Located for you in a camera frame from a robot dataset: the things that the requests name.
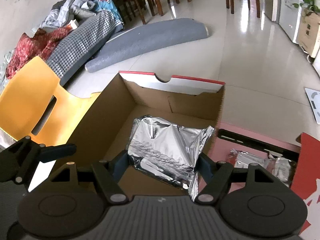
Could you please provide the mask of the houndstooth sofa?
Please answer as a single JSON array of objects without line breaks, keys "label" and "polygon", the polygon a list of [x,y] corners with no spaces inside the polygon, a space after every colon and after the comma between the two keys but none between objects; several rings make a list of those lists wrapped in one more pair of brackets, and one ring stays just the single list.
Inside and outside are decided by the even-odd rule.
[{"label": "houndstooth sofa", "polygon": [[113,34],[122,29],[121,20],[116,19],[112,12],[103,10],[62,39],[46,64],[64,86]]}]

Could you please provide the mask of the red Kappa box lid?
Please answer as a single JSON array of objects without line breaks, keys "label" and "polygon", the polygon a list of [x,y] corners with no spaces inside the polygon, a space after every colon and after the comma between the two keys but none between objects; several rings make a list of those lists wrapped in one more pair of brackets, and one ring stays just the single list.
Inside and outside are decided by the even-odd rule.
[{"label": "red Kappa box lid", "polygon": [[307,206],[308,216],[300,236],[302,239],[319,239],[319,140],[302,133],[296,172],[291,185]]}]

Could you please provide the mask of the red patterned blanket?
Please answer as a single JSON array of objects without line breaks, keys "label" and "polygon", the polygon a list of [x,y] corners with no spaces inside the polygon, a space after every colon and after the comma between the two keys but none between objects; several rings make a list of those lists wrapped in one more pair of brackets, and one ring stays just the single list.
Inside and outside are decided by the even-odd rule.
[{"label": "red patterned blanket", "polygon": [[33,37],[23,33],[6,68],[6,78],[12,79],[25,64],[36,56],[46,61],[60,41],[72,30],[73,28],[69,24],[50,33],[39,28]]}]

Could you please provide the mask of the grey rolled floor mat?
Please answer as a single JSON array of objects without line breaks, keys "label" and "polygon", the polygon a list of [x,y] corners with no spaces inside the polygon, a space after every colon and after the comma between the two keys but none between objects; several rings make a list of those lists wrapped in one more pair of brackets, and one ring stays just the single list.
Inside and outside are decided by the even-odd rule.
[{"label": "grey rolled floor mat", "polygon": [[85,64],[94,73],[118,62],[178,44],[209,37],[204,23],[192,18],[159,21],[112,36]]}]

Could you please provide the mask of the red cardboard shoe box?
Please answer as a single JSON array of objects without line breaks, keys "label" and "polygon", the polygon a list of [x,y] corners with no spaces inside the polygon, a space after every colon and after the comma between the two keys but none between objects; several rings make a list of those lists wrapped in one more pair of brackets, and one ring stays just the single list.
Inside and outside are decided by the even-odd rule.
[{"label": "red cardboard shoe box", "polygon": [[196,162],[212,146],[225,83],[188,76],[119,72],[80,121],[76,152],[55,168],[117,202],[135,195],[195,198]]}]

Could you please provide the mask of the silver foil pouch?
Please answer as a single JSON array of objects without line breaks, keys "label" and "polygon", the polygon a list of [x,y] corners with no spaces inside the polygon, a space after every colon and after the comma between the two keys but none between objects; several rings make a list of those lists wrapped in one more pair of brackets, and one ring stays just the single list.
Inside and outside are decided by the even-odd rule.
[{"label": "silver foil pouch", "polygon": [[135,169],[187,191],[192,200],[199,192],[196,163],[215,128],[190,128],[160,117],[141,116],[133,121],[126,146]]},{"label": "silver foil pouch", "polygon": [[235,149],[231,149],[230,154],[226,157],[226,161],[235,168],[248,168],[249,164],[259,164],[263,168],[267,168],[269,163],[268,159]]},{"label": "silver foil pouch", "polygon": [[264,167],[287,187],[291,187],[297,167],[295,161],[283,157],[275,158],[270,154],[264,161]]}]

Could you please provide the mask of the pile of grey clothes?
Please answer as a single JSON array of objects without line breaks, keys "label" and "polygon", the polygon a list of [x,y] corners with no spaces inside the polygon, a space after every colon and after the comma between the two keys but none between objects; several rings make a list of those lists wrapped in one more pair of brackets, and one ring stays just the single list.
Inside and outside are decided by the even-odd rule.
[{"label": "pile of grey clothes", "polygon": [[83,21],[96,15],[93,0],[62,0],[55,3],[48,16],[40,23],[42,29],[58,29],[72,20]]}]

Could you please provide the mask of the pink lap desk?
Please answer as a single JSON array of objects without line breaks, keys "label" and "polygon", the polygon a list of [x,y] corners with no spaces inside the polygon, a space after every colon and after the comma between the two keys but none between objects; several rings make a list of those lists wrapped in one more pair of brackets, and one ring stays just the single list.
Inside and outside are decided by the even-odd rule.
[{"label": "pink lap desk", "polygon": [[248,152],[264,159],[268,159],[271,154],[275,158],[283,157],[296,163],[300,154],[300,147],[295,144],[222,122],[208,156],[213,161],[226,161],[231,149]]}]

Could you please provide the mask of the brown cardboard carton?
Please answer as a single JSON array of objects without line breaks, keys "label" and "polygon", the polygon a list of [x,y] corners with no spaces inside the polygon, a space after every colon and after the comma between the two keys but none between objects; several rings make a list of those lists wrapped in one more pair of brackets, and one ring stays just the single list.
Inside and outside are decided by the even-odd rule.
[{"label": "brown cardboard carton", "polygon": [[297,36],[298,44],[315,58],[319,51],[319,14],[303,9]]}]

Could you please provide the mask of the white bathroom scale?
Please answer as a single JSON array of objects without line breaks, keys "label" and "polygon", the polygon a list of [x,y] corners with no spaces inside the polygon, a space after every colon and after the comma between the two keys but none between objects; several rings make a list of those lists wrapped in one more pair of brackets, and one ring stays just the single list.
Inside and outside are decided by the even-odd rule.
[{"label": "white bathroom scale", "polygon": [[310,103],[311,109],[313,111],[313,115],[318,125],[320,125],[320,91],[304,88],[306,92],[306,96]]}]

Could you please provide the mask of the yellow plastic chair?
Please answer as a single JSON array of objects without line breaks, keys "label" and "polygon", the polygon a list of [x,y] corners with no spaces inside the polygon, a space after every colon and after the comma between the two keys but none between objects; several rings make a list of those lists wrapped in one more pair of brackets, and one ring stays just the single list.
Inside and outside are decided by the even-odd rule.
[{"label": "yellow plastic chair", "polygon": [[59,77],[36,56],[1,93],[1,129],[15,140],[28,135],[38,144],[65,144],[99,95],[79,98],[67,92]]}]

